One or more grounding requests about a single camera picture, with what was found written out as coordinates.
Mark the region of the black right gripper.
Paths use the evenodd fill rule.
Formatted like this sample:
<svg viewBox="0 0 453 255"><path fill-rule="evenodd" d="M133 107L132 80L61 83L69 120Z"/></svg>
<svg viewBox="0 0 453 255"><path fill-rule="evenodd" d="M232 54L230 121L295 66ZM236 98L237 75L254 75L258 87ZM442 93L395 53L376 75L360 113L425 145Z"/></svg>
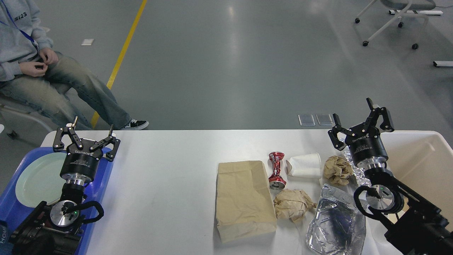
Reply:
<svg viewBox="0 0 453 255"><path fill-rule="evenodd" d="M371 98L367 98L370 109L369 116L364 123L358 125L357 137L353 137L354 126L345 129L337 114L333 114L334 125L327 134L338 151L349 147L353 163L358 168L382 167L388 160L387 152L380 138L381 132L393 132L395 130L391 114L385 107L373 104ZM338 134L345 135L342 142Z"/></svg>

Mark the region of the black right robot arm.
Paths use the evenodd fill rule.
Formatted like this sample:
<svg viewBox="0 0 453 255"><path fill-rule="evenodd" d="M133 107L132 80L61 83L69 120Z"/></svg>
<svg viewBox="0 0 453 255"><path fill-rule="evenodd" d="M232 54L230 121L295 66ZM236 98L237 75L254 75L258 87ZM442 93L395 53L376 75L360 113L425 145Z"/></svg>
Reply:
<svg viewBox="0 0 453 255"><path fill-rule="evenodd" d="M345 129L337 114L328 131L335 149L349 148L354 166L363 169L371 185L360 185L353 194L358 210L370 219L380 221L385 238L404 255L451 255L452 232L441 209L396 179L387 168L388 154L381 132L393 132L387 108L374 105L366 121Z"/></svg>

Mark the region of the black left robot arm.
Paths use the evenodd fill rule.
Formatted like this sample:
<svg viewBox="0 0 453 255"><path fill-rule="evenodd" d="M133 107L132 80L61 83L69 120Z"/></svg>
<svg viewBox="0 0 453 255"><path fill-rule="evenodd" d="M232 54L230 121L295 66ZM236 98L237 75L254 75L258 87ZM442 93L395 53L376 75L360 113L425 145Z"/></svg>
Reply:
<svg viewBox="0 0 453 255"><path fill-rule="evenodd" d="M86 227L103 218L104 209L95 195L88 200L86 187L95 187L98 167L112 162L120 146L110 128L100 140L80 138L72 123L57 130L51 155L63 157L59 176L61 195L42 200L9 237L13 255L74 255L86 235Z"/></svg>

